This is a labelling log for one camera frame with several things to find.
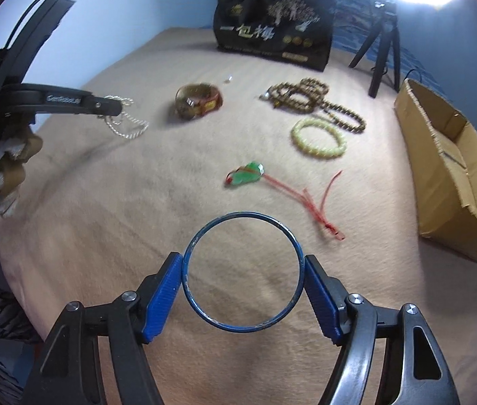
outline red string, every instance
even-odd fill
[[[259,174],[259,171],[250,169],[245,166],[242,166],[238,168],[237,170],[244,170],[250,173]],[[315,219],[323,227],[329,230],[336,237],[336,239],[343,240],[345,239],[345,235],[341,233],[336,226],[331,224],[325,216],[325,202],[326,202],[326,197],[328,196],[328,191],[330,190],[330,187],[334,183],[335,179],[339,177],[342,174],[342,172],[343,170],[340,170],[338,173],[336,173],[336,175],[334,175],[332,179],[330,180],[330,182],[328,183],[328,186],[325,189],[325,193],[323,194],[323,198],[321,199],[321,204],[319,208],[315,205],[315,202],[313,201],[312,196],[308,192],[308,189],[305,188],[304,190],[302,190],[302,193],[300,193],[294,190],[292,187],[289,187],[288,185],[282,183],[281,181],[277,180],[274,177],[271,177],[270,175],[266,173],[261,175],[261,177],[265,178],[274,187],[280,188],[283,191],[287,192],[289,195],[291,195],[294,199],[296,199],[299,203],[301,203],[310,212],[310,214],[313,216],[313,219]]]

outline green pendant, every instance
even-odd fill
[[[239,167],[237,170],[227,175],[226,184],[237,186],[239,184],[259,181],[263,173],[263,165],[252,161],[246,166]]]

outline silver bolt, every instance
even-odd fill
[[[405,312],[411,315],[415,315],[418,312],[418,308],[413,303],[407,303],[404,306]]]
[[[135,291],[126,291],[124,294],[121,296],[122,300],[124,301],[133,301],[137,298],[137,292]]]
[[[79,302],[78,301],[70,301],[66,305],[66,310],[68,312],[75,312],[76,310],[78,310],[78,308],[79,308]]]
[[[349,301],[353,304],[362,304],[364,303],[364,297],[360,294],[349,294]]]

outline open cardboard box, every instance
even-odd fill
[[[477,131],[410,79],[394,105],[413,171],[420,235],[477,262]]]

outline blue ring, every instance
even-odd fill
[[[205,235],[211,228],[214,228],[219,223],[228,221],[229,219],[235,219],[237,217],[251,217],[253,219],[260,219],[262,221],[265,221],[265,222],[268,222],[269,224],[274,225],[276,228],[281,230],[283,234],[285,234],[285,236],[287,236],[287,238],[291,241],[293,248],[297,253],[298,264],[299,264],[297,289],[294,291],[293,298],[291,299],[291,301],[276,316],[262,322],[261,324],[257,324],[255,326],[232,326],[231,324],[221,323],[220,321],[213,319],[199,307],[199,305],[193,298],[193,294],[191,293],[190,287],[188,285],[188,267],[190,264],[190,258],[191,258],[191,254],[193,253],[193,249],[197,245],[197,242],[199,241],[199,239],[202,238],[203,235]],[[297,304],[298,299],[300,298],[300,295],[302,293],[302,290],[304,289],[305,269],[306,269],[306,261],[304,259],[304,253],[302,252],[302,248],[300,244],[298,243],[297,239],[294,237],[293,233],[291,233],[289,228],[285,227],[285,225],[283,225],[281,222],[274,219],[273,217],[264,215],[262,213],[234,212],[234,213],[228,213],[224,216],[220,216],[216,218],[215,220],[209,222],[207,225],[201,228],[199,232],[193,237],[193,239],[190,242],[190,245],[188,245],[188,248],[186,248],[186,251],[184,253],[184,261],[182,263],[182,287],[184,288],[184,293],[186,295],[186,298],[188,299],[188,302],[193,308],[193,310],[197,312],[197,314],[202,319],[204,319],[208,324],[212,324],[214,327],[217,327],[218,329],[226,330],[228,332],[236,332],[236,333],[257,332],[259,330],[264,330],[271,326],[274,326],[274,324],[276,324],[278,321],[281,321],[283,318],[285,318],[285,316],[292,310],[294,305]]]

